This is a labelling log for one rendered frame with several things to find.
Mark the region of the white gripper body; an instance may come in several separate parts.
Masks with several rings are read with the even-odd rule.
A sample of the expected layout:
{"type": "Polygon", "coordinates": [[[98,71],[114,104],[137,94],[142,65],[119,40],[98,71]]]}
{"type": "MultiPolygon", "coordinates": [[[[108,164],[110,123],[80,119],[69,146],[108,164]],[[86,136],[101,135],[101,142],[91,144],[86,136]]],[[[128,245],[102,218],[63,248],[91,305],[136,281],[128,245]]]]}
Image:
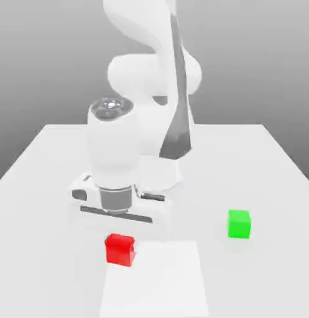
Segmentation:
{"type": "Polygon", "coordinates": [[[102,201],[69,199],[70,222],[103,234],[119,234],[135,239],[167,239],[170,236],[170,203],[139,198],[102,201]]]}

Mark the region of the small red cube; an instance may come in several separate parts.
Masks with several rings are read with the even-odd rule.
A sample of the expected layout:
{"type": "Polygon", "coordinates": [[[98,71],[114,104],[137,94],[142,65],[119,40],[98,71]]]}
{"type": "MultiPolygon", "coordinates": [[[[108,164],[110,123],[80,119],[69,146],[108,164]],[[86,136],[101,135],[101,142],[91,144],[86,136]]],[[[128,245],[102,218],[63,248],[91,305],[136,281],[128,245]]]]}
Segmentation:
{"type": "Polygon", "coordinates": [[[108,263],[131,267],[135,258],[134,237],[120,234],[109,234],[104,241],[106,261],[108,263]]]}

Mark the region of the small green cube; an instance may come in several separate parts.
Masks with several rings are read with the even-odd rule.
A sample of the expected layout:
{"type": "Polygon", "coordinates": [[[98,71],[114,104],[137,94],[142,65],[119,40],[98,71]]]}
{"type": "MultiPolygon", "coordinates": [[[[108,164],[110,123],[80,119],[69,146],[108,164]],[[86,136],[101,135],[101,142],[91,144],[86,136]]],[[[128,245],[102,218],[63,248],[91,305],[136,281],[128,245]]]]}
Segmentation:
{"type": "Polygon", "coordinates": [[[228,212],[228,237],[248,239],[251,233],[251,216],[247,210],[230,209],[228,212]]]}

